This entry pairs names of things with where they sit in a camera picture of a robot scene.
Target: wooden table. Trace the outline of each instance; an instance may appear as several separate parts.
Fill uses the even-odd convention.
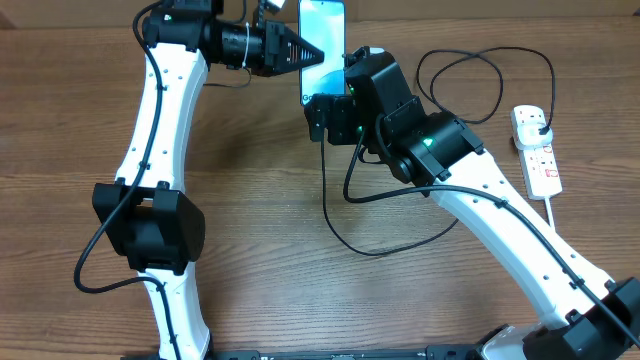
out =
[[[428,20],[349,24],[348,48],[383,46],[410,84],[430,49],[520,45],[547,54],[558,75],[554,146],[565,188],[553,200],[558,231],[622,280],[640,276],[638,39],[640,20],[631,17]],[[158,334],[142,286],[92,296],[72,282],[99,224],[93,185],[113,180],[131,139],[141,50],[128,29],[4,31],[0,46],[0,358],[154,351]],[[524,194],[509,111],[524,103],[548,111],[548,69],[527,53],[490,57],[504,72],[505,96],[498,114],[473,130]],[[424,81],[453,58],[428,61]],[[209,80],[239,83],[242,76],[215,66]],[[437,84],[441,101],[464,117],[489,111],[497,89],[495,73],[480,62],[452,69]],[[330,216],[353,245],[398,246],[452,221],[417,195],[345,203],[352,151],[327,149]],[[514,281],[462,225],[383,259],[349,252],[324,223],[319,167],[297,74],[254,78],[243,90],[203,90],[186,177],[207,219],[197,281],[217,349],[421,347],[536,321]],[[356,172],[356,195],[401,185],[383,167]],[[132,275],[103,239],[83,279],[97,286]],[[625,358],[640,359],[637,351]]]

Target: phone screen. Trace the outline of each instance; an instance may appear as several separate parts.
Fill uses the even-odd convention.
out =
[[[300,36],[324,52],[324,62],[300,70],[300,103],[308,103],[314,94],[345,94],[344,3],[300,0],[298,6]]]

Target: white power strip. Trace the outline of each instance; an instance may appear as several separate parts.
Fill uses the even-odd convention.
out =
[[[545,123],[542,109],[532,105],[516,106],[511,112],[514,140],[522,134],[523,128],[538,126]],[[544,200],[547,206],[549,224],[554,227],[553,215],[549,199],[562,192],[562,183],[558,172],[558,164],[553,153],[551,143],[541,139],[542,143],[531,146],[530,149],[518,149],[522,174],[527,186],[527,195],[532,200]]]

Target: smartphone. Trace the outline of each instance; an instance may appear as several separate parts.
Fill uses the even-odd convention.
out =
[[[314,94],[346,94],[346,19],[341,0],[300,0],[298,34],[324,52],[324,62],[300,70],[300,103]]]

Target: brown wall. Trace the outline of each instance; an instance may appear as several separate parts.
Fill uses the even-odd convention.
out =
[[[129,26],[152,0],[0,0],[0,27],[60,28]],[[250,11],[257,0],[249,0]],[[640,0],[345,0],[350,21],[547,16],[632,15]],[[236,17],[241,0],[227,0]],[[288,0],[277,19],[295,22],[297,1]]]

